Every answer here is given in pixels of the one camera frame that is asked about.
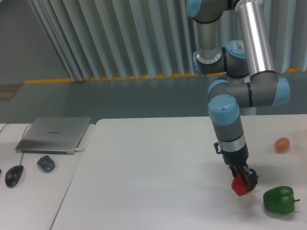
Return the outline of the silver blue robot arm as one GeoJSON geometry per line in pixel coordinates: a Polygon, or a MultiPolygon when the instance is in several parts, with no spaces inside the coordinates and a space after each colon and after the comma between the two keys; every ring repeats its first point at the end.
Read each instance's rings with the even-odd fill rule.
{"type": "Polygon", "coordinates": [[[221,154],[234,178],[252,191],[258,176],[248,167],[248,148],[240,118],[242,108],[275,106],[290,99],[290,86],[275,71],[261,0],[188,0],[187,14],[197,24],[198,49],[193,53],[195,71],[200,75],[225,72],[238,79],[215,80],[208,88],[209,117],[221,154]],[[218,45],[216,24],[225,11],[233,10],[239,18],[242,40],[218,45]]]}

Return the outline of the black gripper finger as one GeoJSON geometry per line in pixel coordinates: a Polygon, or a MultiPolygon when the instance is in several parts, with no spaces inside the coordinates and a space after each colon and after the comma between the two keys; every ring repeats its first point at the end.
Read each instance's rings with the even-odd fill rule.
{"type": "Polygon", "coordinates": [[[231,170],[233,177],[236,177],[241,174],[239,165],[229,165],[229,169],[231,170]]]}
{"type": "Polygon", "coordinates": [[[258,184],[258,175],[256,171],[247,166],[243,167],[242,177],[247,191],[252,191],[258,184]]]}

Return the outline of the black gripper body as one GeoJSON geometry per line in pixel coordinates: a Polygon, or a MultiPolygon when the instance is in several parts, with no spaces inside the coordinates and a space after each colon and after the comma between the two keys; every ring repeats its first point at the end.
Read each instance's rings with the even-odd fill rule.
{"type": "Polygon", "coordinates": [[[236,151],[219,150],[218,142],[214,143],[214,148],[217,154],[222,155],[225,164],[228,165],[232,171],[244,172],[245,167],[248,168],[248,148],[246,144],[236,151]]]}

